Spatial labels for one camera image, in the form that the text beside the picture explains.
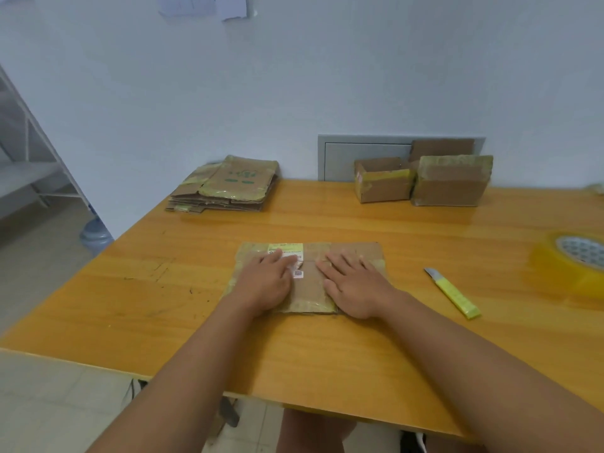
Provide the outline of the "person's right hand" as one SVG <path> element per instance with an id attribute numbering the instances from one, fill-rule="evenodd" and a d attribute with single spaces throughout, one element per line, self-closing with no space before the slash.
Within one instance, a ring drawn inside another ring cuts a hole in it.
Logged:
<path id="1" fill-rule="evenodd" d="M 316 266 L 324 275 L 324 280 L 330 279 L 330 252 L 323 259 L 316 260 Z M 409 293 L 396 289 L 382 274 L 380 284 L 367 283 L 362 275 L 359 263 L 361 255 L 345 252 L 351 264 L 350 280 L 335 281 L 342 293 L 340 310 L 345 314 L 359 319 L 386 319 L 412 297 Z"/>

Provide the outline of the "person's left hand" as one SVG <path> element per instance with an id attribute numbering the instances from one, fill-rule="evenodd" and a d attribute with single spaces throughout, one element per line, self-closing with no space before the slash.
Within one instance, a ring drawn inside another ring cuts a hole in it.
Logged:
<path id="1" fill-rule="evenodd" d="M 249 318 L 275 308 L 291 291 L 297 262 L 297 254 L 285 256 L 280 249 L 253 256 L 225 297 L 226 304 Z"/>

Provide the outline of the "taped cardboard box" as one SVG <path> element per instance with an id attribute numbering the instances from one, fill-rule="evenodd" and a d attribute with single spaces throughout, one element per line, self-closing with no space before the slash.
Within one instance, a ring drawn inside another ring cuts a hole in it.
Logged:
<path id="1" fill-rule="evenodd" d="M 476 207 L 490 182 L 494 157 L 422 156 L 412 163 L 414 206 Z"/>
<path id="2" fill-rule="evenodd" d="M 286 299 L 273 309 L 276 313 L 292 314 L 338 314 L 339 309 L 326 293 L 323 286 L 323 274 L 316 268 L 318 258 L 325 260 L 329 251 L 345 251 L 363 256 L 378 272 L 388 277 L 382 247 L 377 242 L 352 243 L 256 243 L 244 242 L 236 254 L 236 264 L 231 279 L 223 292 L 229 294 L 236 285 L 244 265 L 255 256 L 272 253 L 276 249 L 283 251 L 283 256 L 297 255 L 291 291 Z"/>

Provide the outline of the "person's left forearm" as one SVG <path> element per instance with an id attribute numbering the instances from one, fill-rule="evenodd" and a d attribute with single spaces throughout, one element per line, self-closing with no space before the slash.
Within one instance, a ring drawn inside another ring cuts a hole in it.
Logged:
<path id="1" fill-rule="evenodd" d="M 86 453 L 201 453 L 262 302 L 227 295 Z"/>

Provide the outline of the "person's right forearm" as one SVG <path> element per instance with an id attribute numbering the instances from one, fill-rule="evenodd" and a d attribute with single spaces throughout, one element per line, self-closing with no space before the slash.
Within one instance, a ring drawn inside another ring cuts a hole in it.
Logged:
<path id="1" fill-rule="evenodd" d="M 604 453 L 604 413 L 532 366 L 404 292 L 376 310 L 489 453 Z"/>

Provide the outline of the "small open cardboard box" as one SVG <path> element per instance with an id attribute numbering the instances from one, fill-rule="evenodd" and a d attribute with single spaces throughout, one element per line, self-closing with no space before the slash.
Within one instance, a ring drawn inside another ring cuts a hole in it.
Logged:
<path id="1" fill-rule="evenodd" d="M 402 158 L 354 161 L 355 193 L 362 204 L 410 200 L 417 165 Z"/>

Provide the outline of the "yellow utility knife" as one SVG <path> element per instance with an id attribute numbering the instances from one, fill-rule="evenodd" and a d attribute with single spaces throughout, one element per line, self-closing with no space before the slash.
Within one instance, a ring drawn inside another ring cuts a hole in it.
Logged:
<path id="1" fill-rule="evenodd" d="M 465 297 L 447 278 L 442 276 L 439 271 L 430 267 L 425 267 L 424 271 L 465 319 L 474 320 L 481 316 L 479 308 Z"/>

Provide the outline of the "stack of flattened cardboard boxes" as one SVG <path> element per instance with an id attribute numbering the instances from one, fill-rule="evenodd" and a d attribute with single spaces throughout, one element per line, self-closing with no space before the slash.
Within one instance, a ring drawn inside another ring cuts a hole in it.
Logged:
<path id="1" fill-rule="evenodd" d="M 197 167 L 170 195 L 166 211 L 261 211 L 278 182 L 276 160 L 228 155 L 221 162 Z"/>

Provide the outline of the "closed taped cardboard box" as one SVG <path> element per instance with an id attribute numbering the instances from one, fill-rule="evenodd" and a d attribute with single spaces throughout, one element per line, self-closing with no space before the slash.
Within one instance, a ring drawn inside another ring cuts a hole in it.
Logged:
<path id="1" fill-rule="evenodd" d="M 490 182 L 494 157 L 422 156 L 412 163 L 414 206 L 476 207 Z"/>

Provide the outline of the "person's bare leg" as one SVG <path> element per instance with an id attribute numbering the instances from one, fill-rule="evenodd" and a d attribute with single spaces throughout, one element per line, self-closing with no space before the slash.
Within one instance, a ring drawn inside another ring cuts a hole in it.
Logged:
<path id="1" fill-rule="evenodd" d="M 344 440 L 356 426 L 354 420 L 285 408 L 276 453 L 345 453 Z"/>

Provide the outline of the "brown cardboard sheet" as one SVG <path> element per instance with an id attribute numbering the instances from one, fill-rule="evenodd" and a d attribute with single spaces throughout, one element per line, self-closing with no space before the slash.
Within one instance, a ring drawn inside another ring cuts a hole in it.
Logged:
<path id="1" fill-rule="evenodd" d="M 473 138 L 426 138 L 415 139 L 411 144 L 409 162 L 418 161 L 423 156 L 459 156 L 472 154 Z"/>

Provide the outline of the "person's black shoe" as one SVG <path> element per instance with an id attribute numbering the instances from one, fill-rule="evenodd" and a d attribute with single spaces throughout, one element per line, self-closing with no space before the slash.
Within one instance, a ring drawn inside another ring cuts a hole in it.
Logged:
<path id="1" fill-rule="evenodd" d="M 427 453 L 425 441 L 425 434 L 401 431 L 399 453 Z"/>

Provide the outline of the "yellow packing tape roll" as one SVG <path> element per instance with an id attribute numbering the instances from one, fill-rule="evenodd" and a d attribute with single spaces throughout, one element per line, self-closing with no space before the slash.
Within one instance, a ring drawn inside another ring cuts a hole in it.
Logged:
<path id="1" fill-rule="evenodd" d="M 529 264 L 555 289 L 604 300 L 604 236 L 568 230 L 548 232 L 534 246 Z"/>

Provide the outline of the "blue water bottle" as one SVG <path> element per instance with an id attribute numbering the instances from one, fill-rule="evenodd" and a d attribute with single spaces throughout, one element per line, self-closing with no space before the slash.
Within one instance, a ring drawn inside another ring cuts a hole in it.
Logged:
<path id="1" fill-rule="evenodd" d="M 91 253 L 92 258 L 96 258 L 115 240 L 94 208 L 88 205 L 88 209 L 92 214 L 92 219 L 81 230 L 79 239 L 80 243 Z"/>

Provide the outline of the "white metal shelf frame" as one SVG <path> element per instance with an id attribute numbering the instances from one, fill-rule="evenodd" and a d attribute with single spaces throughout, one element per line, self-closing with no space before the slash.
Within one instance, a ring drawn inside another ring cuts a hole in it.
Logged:
<path id="1" fill-rule="evenodd" d="M 0 66 L 0 220 L 51 198 L 91 205 Z"/>

